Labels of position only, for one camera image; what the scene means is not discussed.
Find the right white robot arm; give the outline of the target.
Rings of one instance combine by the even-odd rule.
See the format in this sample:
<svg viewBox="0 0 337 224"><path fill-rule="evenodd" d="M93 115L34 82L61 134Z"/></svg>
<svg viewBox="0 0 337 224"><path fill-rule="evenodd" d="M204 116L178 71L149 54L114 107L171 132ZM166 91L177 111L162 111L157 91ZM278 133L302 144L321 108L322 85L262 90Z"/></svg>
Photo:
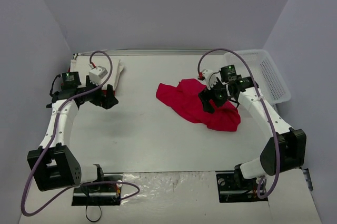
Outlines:
<svg viewBox="0 0 337 224"><path fill-rule="evenodd" d="M263 132L265 147L260 156L234 168L233 181L238 188L247 188L257 177L273 176L304 164L306 134L279 116L251 76L242 77L234 65L229 65L218 72L203 70L199 79L206 82L206 88L198 94L205 112L213 114L215 108L233 101L248 111Z"/></svg>

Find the red folded t shirt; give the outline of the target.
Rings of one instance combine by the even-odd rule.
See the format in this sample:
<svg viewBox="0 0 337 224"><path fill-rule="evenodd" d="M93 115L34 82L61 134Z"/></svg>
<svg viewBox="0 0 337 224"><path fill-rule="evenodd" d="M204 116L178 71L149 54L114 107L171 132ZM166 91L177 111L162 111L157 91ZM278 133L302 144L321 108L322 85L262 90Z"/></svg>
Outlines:
<svg viewBox="0 0 337 224"><path fill-rule="evenodd" d="M106 87L102 88L102 94L108 98L115 96L115 91L113 89L113 86L108 84Z"/></svg>

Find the red t shirt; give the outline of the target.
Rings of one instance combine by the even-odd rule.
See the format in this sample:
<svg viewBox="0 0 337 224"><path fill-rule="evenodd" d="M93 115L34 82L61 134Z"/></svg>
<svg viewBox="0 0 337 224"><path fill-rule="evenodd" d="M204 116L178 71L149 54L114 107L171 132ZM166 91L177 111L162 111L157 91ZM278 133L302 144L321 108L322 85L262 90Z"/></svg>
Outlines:
<svg viewBox="0 0 337 224"><path fill-rule="evenodd" d="M161 83L158 85L156 98L189 122L205 124L208 129L215 131L237 131L241 117L237 108L229 101L219 108L211 102L214 113L203 110L198 94L205 88L206 85L196 79L182 79L177 86Z"/></svg>
<svg viewBox="0 0 337 224"><path fill-rule="evenodd" d="M113 86L108 84L106 87L102 88L102 94L108 98L115 96L115 91L113 89Z"/></svg>

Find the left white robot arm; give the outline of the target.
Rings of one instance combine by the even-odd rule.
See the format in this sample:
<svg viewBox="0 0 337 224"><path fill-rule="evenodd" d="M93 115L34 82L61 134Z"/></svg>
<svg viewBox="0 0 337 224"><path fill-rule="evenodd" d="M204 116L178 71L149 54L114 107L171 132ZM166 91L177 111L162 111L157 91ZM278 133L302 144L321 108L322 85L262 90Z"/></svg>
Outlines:
<svg viewBox="0 0 337 224"><path fill-rule="evenodd" d="M118 104L112 85L104 90L101 80L92 82L92 76L89 73L85 86L81 86L78 72L62 73L61 90L49 93L52 101L47 107L52 114L47 132L40 146L27 155L40 191L78 186L85 181L81 165L68 146L75 117L86 102L106 110Z"/></svg>

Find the white plastic basket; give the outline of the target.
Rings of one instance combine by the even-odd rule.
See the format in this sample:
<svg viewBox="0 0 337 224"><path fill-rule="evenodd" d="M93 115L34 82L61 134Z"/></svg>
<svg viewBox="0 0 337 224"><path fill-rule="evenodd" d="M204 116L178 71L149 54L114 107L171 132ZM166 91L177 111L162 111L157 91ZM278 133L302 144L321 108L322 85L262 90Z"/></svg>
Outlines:
<svg viewBox="0 0 337 224"><path fill-rule="evenodd" d="M241 50L237 54L245 60L262 94L271 105L291 99L289 88L266 50Z"/></svg>

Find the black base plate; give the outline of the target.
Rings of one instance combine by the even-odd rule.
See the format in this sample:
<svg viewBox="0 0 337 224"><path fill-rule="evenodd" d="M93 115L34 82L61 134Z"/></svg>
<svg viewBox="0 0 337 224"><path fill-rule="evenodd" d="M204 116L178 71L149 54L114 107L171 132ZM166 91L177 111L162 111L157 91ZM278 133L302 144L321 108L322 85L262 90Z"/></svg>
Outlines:
<svg viewBox="0 0 337 224"><path fill-rule="evenodd" d="M71 206L119 206L121 191L114 184L80 186L73 190Z"/></svg>
<svg viewBox="0 0 337 224"><path fill-rule="evenodd" d="M249 203L268 201L268 198L260 199L257 196L258 183L255 179L239 186L234 179L233 171L216 173L217 190L220 203Z"/></svg>

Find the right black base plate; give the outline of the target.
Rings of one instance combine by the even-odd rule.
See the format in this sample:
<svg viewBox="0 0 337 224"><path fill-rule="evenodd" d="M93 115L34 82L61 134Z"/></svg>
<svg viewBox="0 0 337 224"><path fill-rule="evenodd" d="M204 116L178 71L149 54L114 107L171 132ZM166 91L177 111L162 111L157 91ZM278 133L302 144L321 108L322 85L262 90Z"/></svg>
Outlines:
<svg viewBox="0 0 337 224"><path fill-rule="evenodd" d="M239 186L234 179L233 171L216 173L217 190L220 203L249 203L268 201L268 198L260 199L257 196L258 183L255 179Z"/></svg>

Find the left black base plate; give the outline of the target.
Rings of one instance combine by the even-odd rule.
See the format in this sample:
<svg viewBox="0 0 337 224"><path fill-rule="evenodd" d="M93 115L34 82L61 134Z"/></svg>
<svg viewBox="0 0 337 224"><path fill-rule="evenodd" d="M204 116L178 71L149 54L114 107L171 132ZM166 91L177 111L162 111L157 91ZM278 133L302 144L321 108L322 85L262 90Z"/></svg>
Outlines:
<svg viewBox="0 0 337 224"><path fill-rule="evenodd" d="M114 184L80 186L73 190L71 206L119 206L121 191Z"/></svg>

